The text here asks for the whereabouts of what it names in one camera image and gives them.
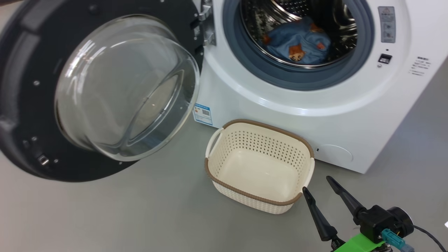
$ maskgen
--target gray floor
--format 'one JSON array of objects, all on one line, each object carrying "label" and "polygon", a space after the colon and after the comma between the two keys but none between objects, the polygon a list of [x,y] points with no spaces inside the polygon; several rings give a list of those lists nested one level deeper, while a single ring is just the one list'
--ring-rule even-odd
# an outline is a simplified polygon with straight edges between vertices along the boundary
[{"label": "gray floor", "polygon": [[[367,174],[316,164],[309,188],[342,239],[358,230],[327,175],[366,207],[402,207],[448,246],[447,77],[436,76]],[[275,216],[214,189],[203,168],[214,130],[190,120],[154,156],[87,183],[39,179],[0,155],[1,251],[330,251],[303,199]],[[438,250],[417,231],[407,242],[416,251]]]}]

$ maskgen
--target washing machine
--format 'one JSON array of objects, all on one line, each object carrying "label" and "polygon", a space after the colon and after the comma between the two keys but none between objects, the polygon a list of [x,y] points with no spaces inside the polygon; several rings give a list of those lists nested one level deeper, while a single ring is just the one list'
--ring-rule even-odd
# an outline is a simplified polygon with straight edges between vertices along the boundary
[{"label": "washing machine", "polygon": [[[41,178],[81,182],[162,148],[191,115],[306,138],[364,173],[445,59],[444,1],[29,0],[0,7],[0,149]],[[325,62],[260,37],[311,16]]]},{"label": "washing machine", "polygon": [[[216,45],[205,48],[195,120],[245,118],[307,139],[315,158],[365,173],[448,47],[446,1],[214,0]],[[331,38],[324,62],[277,57],[260,40],[313,17]]]}]

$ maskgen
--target laundry basket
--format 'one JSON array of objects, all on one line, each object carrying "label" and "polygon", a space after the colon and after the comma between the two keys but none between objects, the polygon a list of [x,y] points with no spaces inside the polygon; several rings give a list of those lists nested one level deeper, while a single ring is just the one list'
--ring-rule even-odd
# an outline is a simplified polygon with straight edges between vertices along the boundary
[{"label": "laundry basket", "polygon": [[302,195],[302,188],[308,186],[314,153],[297,135],[240,119],[212,135],[205,170],[216,189],[227,197],[280,214],[288,211]]}]

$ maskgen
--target brown basket rim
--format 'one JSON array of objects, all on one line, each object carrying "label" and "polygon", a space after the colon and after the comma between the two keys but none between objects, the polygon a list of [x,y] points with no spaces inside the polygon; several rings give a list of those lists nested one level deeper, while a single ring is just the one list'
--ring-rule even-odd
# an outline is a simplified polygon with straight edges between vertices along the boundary
[{"label": "brown basket rim", "polygon": [[[274,126],[271,126],[271,125],[268,125],[268,124],[264,124],[264,123],[261,123],[261,122],[255,122],[255,121],[251,121],[251,120],[247,120],[247,119],[237,119],[237,120],[230,121],[230,122],[226,123],[223,126],[223,128],[226,129],[227,127],[229,127],[230,125],[235,124],[235,123],[252,124],[252,125],[255,125],[255,126],[267,128],[269,130],[277,131],[279,133],[282,133],[284,135],[287,135],[289,137],[297,139],[300,142],[305,144],[305,146],[310,151],[310,157],[314,158],[314,152],[313,152],[313,149],[311,148],[311,145],[305,139],[303,139],[302,137],[300,137],[300,136],[298,136],[296,134],[293,134],[293,133],[291,133],[289,131],[286,131],[286,130],[283,130],[283,129],[280,129],[280,128],[277,128],[277,127],[274,127]],[[204,166],[205,166],[205,171],[206,171],[207,175],[210,177],[211,180],[213,180],[214,182],[218,183],[219,185],[224,186],[227,189],[230,189],[230,190],[232,190],[234,192],[237,192],[239,194],[242,194],[242,195],[244,195],[246,197],[249,197],[249,198],[252,198],[254,200],[259,200],[259,201],[262,201],[262,202],[265,202],[265,203],[269,203],[269,204],[272,204],[272,205],[277,205],[277,206],[286,206],[286,205],[290,205],[290,204],[295,203],[302,196],[302,192],[299,192],[293,199],[288,200],[288,201],[279,202],[279,201],[274,201],[274,200],[268,200],[268,199],[265,199],[265,198],[262,198],[262,197],[255,196],[253,194],[247,193],[247,192],[242,191],[240,189],[237,189],[237,188],[235,188],[235,187],[233,187],[231,185],[228,185],[228,184],[222,182],[221,180],[215,178],[211,174],[211,172],[210,172],[210,170],[208,168],[208,158],[205,158],[205,165]]]}]

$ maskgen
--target basket handle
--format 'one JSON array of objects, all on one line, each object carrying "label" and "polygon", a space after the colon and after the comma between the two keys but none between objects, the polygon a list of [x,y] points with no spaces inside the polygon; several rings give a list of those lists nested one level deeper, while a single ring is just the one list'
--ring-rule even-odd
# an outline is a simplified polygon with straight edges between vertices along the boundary
[{"label": "basket handle", "polygon": [[216,137],[221,134],[221,131],[223,131],[223,130],[224,130],[224,128],[220,128],[217,131],[215,131],[213,133],[213,135],[211,135],[210,140],[208,141],[208,144],[207,144],[207,149],[205,150],[205,157],[206,158],[208,158],[210,153],[213,152],[213,147],[218,143],[219,139],[216,141],[215,144],[213,144],[213,142],[215,141]]}]

